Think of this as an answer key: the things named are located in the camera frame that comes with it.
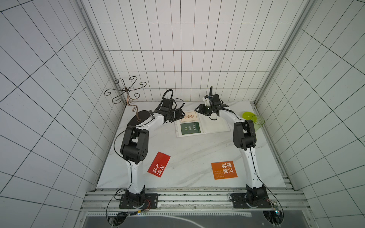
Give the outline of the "cream framed card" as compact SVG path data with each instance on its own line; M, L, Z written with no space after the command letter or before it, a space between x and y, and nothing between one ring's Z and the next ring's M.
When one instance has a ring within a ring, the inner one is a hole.
M195 111L185 113L185 117L181 119L181 123L198 121L197 113Z

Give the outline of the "green card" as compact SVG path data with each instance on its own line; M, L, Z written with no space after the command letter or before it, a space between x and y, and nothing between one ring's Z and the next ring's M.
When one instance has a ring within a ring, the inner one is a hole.
M180 124L182 135L201 133L199 122L189 122Z

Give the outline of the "red card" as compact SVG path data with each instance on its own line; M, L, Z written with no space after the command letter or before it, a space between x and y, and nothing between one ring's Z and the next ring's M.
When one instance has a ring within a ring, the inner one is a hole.
M158 152L147 172L161 178L170 158L171 156Z

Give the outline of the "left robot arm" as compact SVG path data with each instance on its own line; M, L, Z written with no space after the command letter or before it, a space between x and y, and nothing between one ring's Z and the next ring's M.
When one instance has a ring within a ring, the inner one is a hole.
M120 154L129 165L131 178L131 186L125 194L140 204L145 199L142 163L148 153L149 133L185 117L182 107L178 107L176 101L177 98L163 98L155 111L137 111L124 131Z

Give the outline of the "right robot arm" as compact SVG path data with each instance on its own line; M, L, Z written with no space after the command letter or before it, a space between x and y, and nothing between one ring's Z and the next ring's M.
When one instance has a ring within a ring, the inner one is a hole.
M246 203L255 208L258 202L268 198L266 185L261 180L256 159L256 132L252 120L239 118L229 106L220 100L219 95L206 95L204 103L195 111L210 117L216 114L233 127L233 144L241 152L246 172Z

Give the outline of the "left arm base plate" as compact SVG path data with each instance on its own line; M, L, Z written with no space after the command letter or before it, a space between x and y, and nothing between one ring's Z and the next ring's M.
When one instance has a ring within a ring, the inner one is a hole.
M156 209L159 195L156 193L143 194L122 194L119 208L120 209Z

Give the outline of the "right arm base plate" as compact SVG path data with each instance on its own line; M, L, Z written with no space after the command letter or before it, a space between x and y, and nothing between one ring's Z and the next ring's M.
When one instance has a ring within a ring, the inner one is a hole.
M266 193L232 193L229 197L235 209L271 209L272 205L268 202Z

